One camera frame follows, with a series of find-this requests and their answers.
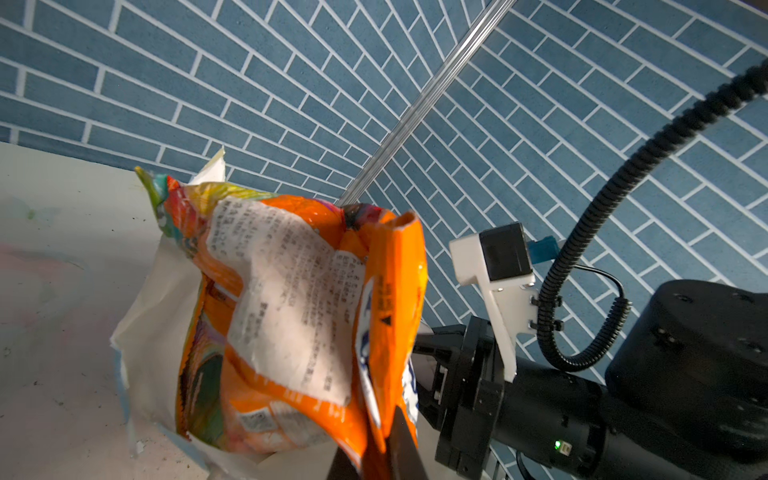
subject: black cylindrical motor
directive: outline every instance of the black cylindrical motor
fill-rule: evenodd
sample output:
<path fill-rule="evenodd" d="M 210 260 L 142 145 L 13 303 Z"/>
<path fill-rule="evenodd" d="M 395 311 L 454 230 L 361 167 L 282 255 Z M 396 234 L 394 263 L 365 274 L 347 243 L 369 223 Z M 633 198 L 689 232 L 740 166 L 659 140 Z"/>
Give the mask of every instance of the black cylindrical motor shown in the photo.
<path fill-rule="evenodd" d="M 605 379 L 614 398 L 693 445 L 746 463 L 768 459 L 768 294 L 665 283 Z"/>

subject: nutrition label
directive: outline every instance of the nutrition label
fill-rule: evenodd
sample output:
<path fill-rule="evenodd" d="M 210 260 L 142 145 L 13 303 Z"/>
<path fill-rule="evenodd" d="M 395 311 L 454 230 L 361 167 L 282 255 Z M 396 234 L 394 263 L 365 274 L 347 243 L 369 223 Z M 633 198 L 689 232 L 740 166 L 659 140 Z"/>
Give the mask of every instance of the nutrition label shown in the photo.
<path fill-rule="evenodd" d="M 243 278 L 227 340 L 259 374 L 317 399 L 351 398 L 352 327 L 365 267 L 298 215 L 222 200 L 207 247 Z"/>

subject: colorful packaging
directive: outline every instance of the colorful packaging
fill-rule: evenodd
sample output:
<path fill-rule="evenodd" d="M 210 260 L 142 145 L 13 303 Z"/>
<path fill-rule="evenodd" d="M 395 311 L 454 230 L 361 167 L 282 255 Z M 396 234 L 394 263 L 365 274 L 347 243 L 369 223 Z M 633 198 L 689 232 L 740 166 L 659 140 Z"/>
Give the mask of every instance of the colorful packaging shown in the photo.
<path fill-rule="evenodd" d="M 415 440 L 409 359 L 427 267 L 413 213 L 137 173 L 164 234 L 203 274 L 180 434 L 242 453 L 330 437 L 364 473 L 378 469 L 363 458 L 383 465 L 395 408 Z"/>

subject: cable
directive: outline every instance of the cable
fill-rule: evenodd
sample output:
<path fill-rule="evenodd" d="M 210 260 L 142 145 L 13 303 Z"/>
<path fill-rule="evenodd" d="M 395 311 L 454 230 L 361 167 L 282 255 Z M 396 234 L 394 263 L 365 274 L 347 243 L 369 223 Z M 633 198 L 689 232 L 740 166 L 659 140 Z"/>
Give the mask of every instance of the cable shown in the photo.
<path fill-rule="evenodd" d="M 547 272 L 539 293 L 536 336 L 541 353 L 553 367 L 565 372 L 577 372 L 593 366 L 614 344 L 629 315 L 632 303 L 619 296 L 614 300 L 597 336 L 583 351 L 565 356 L 555 342 L 554 309 L 558 305 L 560 290 L 603 223 L 662 160 L 718 118 L 728 115 L 756 95 L 765 95 L 767 91 L 768 59 L 730 83 L 721 85 L 675 117 L 632 154 L 592 199 Z"/>
<path fill-rule="evenodd" d="M 600 270 L 599 268 L 594 268 L 593 266 L 579 265 L 578 263 L 574 265 L 574 268 L 578 268 L 579 270 L 585 270 L 587 272 L 596 273 L 597 275 L 602 275 L 608 278 L 611 282 L 616 284 L 616 288 L 619 291 L 619 297 L 624 298 L 624 285 L 621 285 L 621 282 L 615 276 L 611 275 L 606 271 Z"/>
<path fill-rule="evenodd" d="M 525 465 L 523 465 L 523 453 L 520 450 L 515 453 L 515 460 L 518 461 L 518 470 L 520 471 L 520 475 L 523 476 L 523 480 L 536 480 L 536 478 L 528 472 Z"/>

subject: plastic bag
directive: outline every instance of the plastic bag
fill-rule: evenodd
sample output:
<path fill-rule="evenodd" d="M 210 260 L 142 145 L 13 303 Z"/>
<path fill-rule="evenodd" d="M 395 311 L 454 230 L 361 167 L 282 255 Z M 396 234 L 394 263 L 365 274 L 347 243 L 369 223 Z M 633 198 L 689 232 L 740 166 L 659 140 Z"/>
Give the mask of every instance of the plastic bag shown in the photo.
<path fill-rule="evenodd" d="M 360 467 L 369 437 L 386 450 L 399 406 L 415 439 L 409 355 L 427 274 L 413 214 L 139 175 L 164 234 L 203 273 L 179 433 L 258 453 L 326 433 Z"/>

